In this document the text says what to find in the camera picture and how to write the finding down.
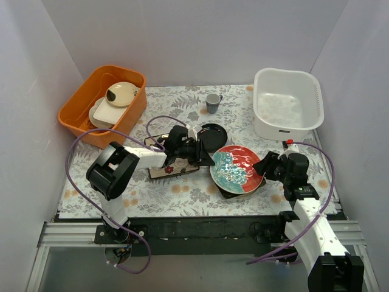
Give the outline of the red and teal floral plate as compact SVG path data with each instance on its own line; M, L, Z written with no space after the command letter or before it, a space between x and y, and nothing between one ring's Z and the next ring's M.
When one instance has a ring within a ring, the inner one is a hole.
M210 175L223 190L234 194L248 193L255 190L263 180L253 169L260 158L247 147L224 146L213 154L212 159L215 165L210 167Z

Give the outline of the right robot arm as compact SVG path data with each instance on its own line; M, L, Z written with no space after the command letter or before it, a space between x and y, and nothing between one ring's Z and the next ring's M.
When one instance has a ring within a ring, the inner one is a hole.
M276 237L290 242L308 272L309 291L362 291L364 264L341 244L308 182L308 158L297 152L268 152L254 164L257 174L281 182L292 211L279 215Z

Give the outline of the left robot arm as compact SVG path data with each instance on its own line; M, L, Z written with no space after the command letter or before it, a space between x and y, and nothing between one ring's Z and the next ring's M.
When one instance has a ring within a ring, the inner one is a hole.
M153 145L124 147L111 142L89 167L86 179L98 192L103 209L103 221L109 226L108 235L116 243L128 239L129 228L122 193L136 170L163 168L177 159L192 166L214 166L215 162L198 137L200 126L174 126L167 137L152 138Z

